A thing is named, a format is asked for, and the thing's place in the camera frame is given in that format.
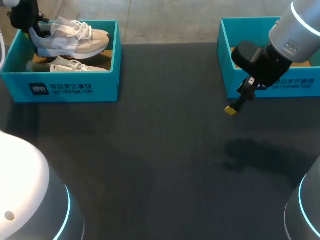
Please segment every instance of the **shoe box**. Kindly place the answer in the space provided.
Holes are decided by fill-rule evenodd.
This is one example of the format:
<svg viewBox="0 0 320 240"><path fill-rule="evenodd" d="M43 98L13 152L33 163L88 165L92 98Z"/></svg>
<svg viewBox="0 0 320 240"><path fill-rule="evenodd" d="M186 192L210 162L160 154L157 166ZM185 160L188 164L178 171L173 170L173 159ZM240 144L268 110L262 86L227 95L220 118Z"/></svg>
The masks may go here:
<svg viewBox="0 0 320 240"><path fill-rule="evenodd" d="M232 51L241 41L265 46L269 32L280 17L236 17L220 20L217 55L228 99L239 97L237 89L248 74L235 65ZM294 63L272 86L262 85L255 91L256 98L320 97L320 51L308 61Z"/></svg>
<svg viewBox="0 0 320 240"><path fill-rule="evenodd" d="M121 70L121 36L117 21L85 21L93 29L110 34L108 47L99 55L79 60L87 66L107 71L81 72L26 72L28 61L50 62L37 57L29 38L18 31L2 68L3 78L16 103L81 103L116 102Z"/></svg>

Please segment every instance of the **black table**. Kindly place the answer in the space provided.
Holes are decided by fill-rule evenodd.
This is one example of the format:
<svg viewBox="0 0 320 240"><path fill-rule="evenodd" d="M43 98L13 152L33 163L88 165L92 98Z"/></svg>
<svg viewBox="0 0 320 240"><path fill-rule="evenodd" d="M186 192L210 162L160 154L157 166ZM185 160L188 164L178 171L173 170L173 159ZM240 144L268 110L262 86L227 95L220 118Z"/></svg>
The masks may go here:
<svg viewBox="0 0 320 240"><path fill-rule="evenodd" d="M286 202L320 155L320 98L256 99L236 116L215 43L124 45L117 103L13 104L78 199L88 240L285 240Z"/></svg>

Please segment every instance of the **gray robot arm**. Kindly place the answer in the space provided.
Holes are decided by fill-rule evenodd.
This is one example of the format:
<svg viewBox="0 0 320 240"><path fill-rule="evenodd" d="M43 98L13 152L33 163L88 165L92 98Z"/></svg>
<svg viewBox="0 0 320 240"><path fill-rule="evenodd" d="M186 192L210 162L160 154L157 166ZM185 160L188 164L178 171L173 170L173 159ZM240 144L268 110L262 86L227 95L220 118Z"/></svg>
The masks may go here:
<svg viewBox="0 0 320 240"><path fill-rule="evenodd" d="M295 0L269 33L271 45L293 63L320 49L320 0Z"/></svg>
<svg viewBox="0 0 320 240"><path fill-rule="evenodd" d="M258 47L243 41L232 52L234 63L248 77L225 111L237 113L247 100L255 98L258 86L271 87L292 63L304 63L320 49L320 0L295 0L269 32L269 43Z"/></svg>
<svg viewBox="0 0 320 240"><path fill-rule="evenodd" d="M8 8L14 8L18 6L20 0L0 0L0 6L6 6Z"/></svg>

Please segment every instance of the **white sneaker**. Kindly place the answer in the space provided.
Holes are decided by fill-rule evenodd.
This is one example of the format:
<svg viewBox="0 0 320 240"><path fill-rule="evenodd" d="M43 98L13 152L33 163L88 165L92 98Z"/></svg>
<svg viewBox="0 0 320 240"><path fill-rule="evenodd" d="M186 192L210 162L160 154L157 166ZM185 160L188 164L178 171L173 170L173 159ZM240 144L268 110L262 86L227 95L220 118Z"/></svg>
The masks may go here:
<svg viewBox="0 0 320 240"><path fill-rule="evenodd" d="M52 24L39 24L39 27L41 31L51 33L51 36L42 38L33 28L29 29L39 57L71 56L88 59L103 52L110 42L108 32L92 29L85 22L69 21L62 17Z"/></svg>
<svg viewBox="0 0 320 240"><path fill-rule="evenodd" d="M104 68L86 66L76 60L67 60L58 57L51 63L34 63L29 61L26 65L27 72L106 72Z"/></svg>

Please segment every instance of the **white plastic casing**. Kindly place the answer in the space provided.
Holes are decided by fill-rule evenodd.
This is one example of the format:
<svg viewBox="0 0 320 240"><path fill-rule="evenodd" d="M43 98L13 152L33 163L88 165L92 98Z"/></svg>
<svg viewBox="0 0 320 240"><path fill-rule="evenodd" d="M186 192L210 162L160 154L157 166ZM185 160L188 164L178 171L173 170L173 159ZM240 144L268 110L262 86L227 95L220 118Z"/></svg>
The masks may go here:
<svg viewBox="0 0 320 240"><path fill-rule="evenodd" d="M320 0L295 0L269 33L286 59L304 63L320 49Z"/></svg>
<svg viewBox="0 0 320 240"><path fill-rule="evenodd" d="M0 131L0 240L32 218L46 195L49 178L47 160L37 148ZM6 218L7 212L14 220Z"/></svg>

